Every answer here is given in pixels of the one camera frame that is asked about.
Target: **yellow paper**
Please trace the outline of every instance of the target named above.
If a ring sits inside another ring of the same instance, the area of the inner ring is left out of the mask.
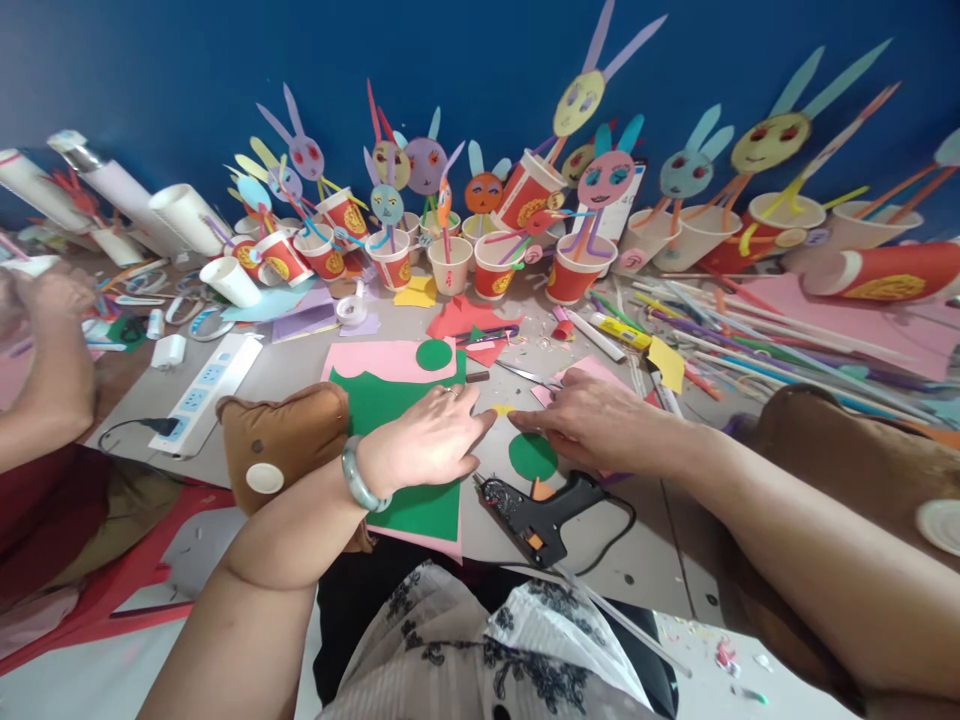
[[[683,392],[683,356],[663,340],[654,336],[651,338],[647,357],[660,369],[663,384],[680,395]]]
[[[433,307],[437,304],[437,281],[420,275],[410,278],[410,284],[393,296],[393,304],[398,307]]]

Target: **power strip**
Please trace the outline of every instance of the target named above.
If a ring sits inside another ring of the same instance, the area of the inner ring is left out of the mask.
[[[179,421],[176,429],[167,437],[154,437],[150,449],[179,459],[200,452],[217,424],[217,401],[237,391],[261,350],[263,345],[249,335],[231,334],[221,340],[167,416]]]

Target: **hand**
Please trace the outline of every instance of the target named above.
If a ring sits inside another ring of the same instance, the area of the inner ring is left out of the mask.
[[[360,441],[357,466],[374,495],[386,498],[413,485],[442,485],[480,466],[470,451],[493,427],[497,411],[471,416],[480,389],[450,389],[438,385],[400,418]]]
[[[97,300],[97,284],[80,268],[61,262],[39,277],[16,273],[17,294],[30,317],[67,317],[79,320]]]
[[[520,430],[544,430],[557,453],[584,467],[666,477],[682,469],[700,426],[577,368],[563,384],[546,410],[507,417]]]

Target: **green paper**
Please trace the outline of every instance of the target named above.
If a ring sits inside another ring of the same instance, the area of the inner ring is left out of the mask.
[[[456,374],[439,384],[463,385],[466,379],[467,355],[459,350]],[[396,420],[438,384],[392,383],[366,372],[345,378],[336,368],[330,372],[330,382],[350,395],[351,435],[367,435]],[[368,515],[367,524],[456,542],[460,529],[460,482],[404,488],[393,496],[390,507]]]
[[[530,482],[546,481],[557,470],[557,453],[542,435],[524,433],[510,441],[510,464]]]
[[[417,348],[417,364],[424,370],[440,370],[450,364],[453,350],[443,340],[426,340]]]

